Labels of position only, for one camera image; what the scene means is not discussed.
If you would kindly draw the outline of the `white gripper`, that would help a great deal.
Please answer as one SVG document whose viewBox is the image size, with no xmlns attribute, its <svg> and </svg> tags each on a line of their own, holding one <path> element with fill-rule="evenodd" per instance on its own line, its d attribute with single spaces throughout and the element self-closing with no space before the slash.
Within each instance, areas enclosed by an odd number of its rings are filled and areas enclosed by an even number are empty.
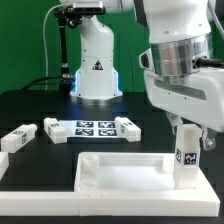
<svg viewBox="0 0 224 224">
<path fill-rule="evenodd" d="M 154 73 L 151 49 L 139 56 L 139 63 L 144 69 L 148 99 L 167 112 L 172 133 L 176 134 L 182 118 L 200 124 L 203 149 L 213 150 L 217 132 L 224 132 L 224 69 L 201 68 L 178 86 L 165 83 Z"/>
</svg>

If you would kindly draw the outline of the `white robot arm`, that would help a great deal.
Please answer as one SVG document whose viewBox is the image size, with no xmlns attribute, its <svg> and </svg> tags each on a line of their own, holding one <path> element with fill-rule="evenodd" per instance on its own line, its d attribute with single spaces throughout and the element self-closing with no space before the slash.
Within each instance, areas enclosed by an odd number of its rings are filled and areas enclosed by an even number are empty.
<svg viewBox="0 0 224 224">
<path fill-rule="evenodd" d="M 212 57 L 210 19 L 214 0 L 60 0 L 65 23 L 81 29 L 81 67 L 73 95 L 84 101 L 108 101 L 121 95 L 112 56 L 113 32 L 97 19 L 134 10 L 149 29 L 150 48 L 141 63 L 150 103 L 170 123 L 184 119 L 202 127 L 202 145 L 215 147 L 224 132 L 224 62 Z"/>
</svg>

